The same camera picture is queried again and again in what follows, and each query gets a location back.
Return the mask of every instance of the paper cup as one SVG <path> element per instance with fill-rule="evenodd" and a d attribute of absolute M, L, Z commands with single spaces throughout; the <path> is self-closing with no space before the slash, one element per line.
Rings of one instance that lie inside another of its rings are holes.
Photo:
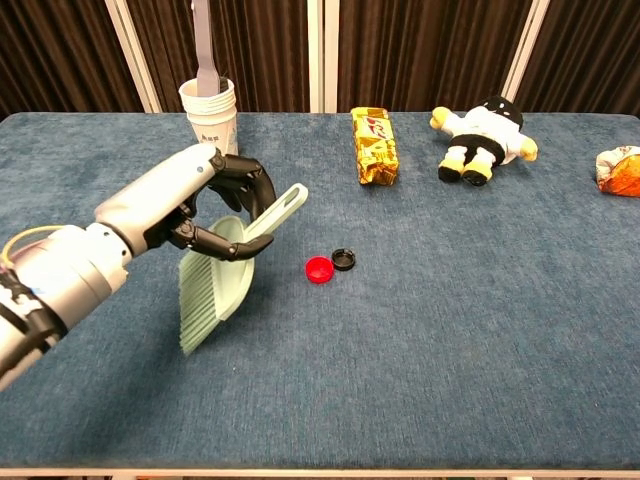
<path fill-rule="evenodd" d="M 233 82 L 227 82 L 228 88 L 213 97 L 198 97 L 195 78 L 182 84 L 178 92 L 198 142 L 215 144 L 223 155 L 237 155 L 236 95 Z"/>

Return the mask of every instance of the orange package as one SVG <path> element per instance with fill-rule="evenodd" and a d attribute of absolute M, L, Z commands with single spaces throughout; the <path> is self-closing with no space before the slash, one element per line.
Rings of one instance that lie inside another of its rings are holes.
<path fill-rule="evenodd" d="M 603 193 L 640 197 L 640 147 L 618 147 L 598 155 L 596 181 Z"/>

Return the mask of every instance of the white pole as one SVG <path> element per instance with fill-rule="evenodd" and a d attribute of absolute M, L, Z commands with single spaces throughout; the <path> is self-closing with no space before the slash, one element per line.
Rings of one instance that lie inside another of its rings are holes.
<path fill-rule="evenodd" d="M 531 3 L 527 22 L 520 36 L 520 43 L 513 57 L 509 75 L 507 75 L 507 80 L 502 88 L 502 96 L 511 102 L 515 99 L 518 88 L 520 88 L 520 82 L 529 64 L 529 58 L 538 38 L 544 16 L 547 13 L 549 2 L 550 0 L 533 0 Z"/>
<path fill-rule="evenodd" d="M 324 110 L 322 0 L 307 0 L 309 35 L 309 100 L 311 113 Z"/>
<path fill-rule="evenodd" d="M 340 0 L 325 0 L 324 30 L 324 111 L 338 111 L 338 41 Z"/>
<path fill-rule="evenodd" d="M 138 40 L 138 34 L 129 12 L 127 0 L 105 0 L 105 3 L 144 111 L 146 113 L 161 112 L 162 108 L 160 107 L 158 94 L 153 85 L 153 79 L 149 73 L 144 52 Z"/>

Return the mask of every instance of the black bottle cap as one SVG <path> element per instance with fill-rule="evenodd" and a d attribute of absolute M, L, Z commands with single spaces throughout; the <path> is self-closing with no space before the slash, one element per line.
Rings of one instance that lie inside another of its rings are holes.
<path fill-rule="evenodd" d="M 331 254 L 331 261 L 336 270 L 351 270 L 356 264 L 356 255 L 347 248 L 339 248 Z"/>

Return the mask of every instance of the red bottle cap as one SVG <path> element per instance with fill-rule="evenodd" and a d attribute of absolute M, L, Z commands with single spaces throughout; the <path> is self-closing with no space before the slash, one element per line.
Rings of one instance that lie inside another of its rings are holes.
<path fill-rule="evenodd" d="M 333 277 L 333 263 L 327 257 L 311 257 L 305 270 L 313 283 L 326 283 Z"/>

